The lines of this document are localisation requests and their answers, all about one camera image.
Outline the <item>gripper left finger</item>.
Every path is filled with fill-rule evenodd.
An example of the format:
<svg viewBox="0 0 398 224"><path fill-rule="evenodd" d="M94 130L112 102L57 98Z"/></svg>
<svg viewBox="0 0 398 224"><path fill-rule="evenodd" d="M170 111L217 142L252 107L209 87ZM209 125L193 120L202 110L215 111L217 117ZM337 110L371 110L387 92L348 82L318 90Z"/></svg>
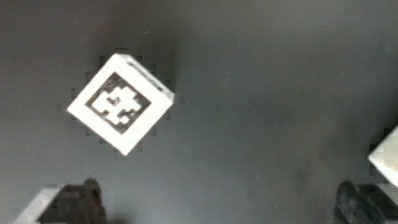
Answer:
<svg viewBox="0 0 398 224"><path fill-rule="evenodd" d="M98 181L89 178L80 185L44 187L14 219L14 224L106 224Z"/></svg>

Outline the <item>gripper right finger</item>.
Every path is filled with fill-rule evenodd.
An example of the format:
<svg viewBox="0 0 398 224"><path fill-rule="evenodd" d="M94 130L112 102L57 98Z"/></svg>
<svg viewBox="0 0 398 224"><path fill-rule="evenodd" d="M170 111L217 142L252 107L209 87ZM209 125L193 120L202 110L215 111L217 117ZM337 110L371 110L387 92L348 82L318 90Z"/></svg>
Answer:
<svg viewBox="0 0 398 224"><path fill-rule="evenodd" d="M334 224L398 224L398 187L392 184L341 182Z"/></svg>

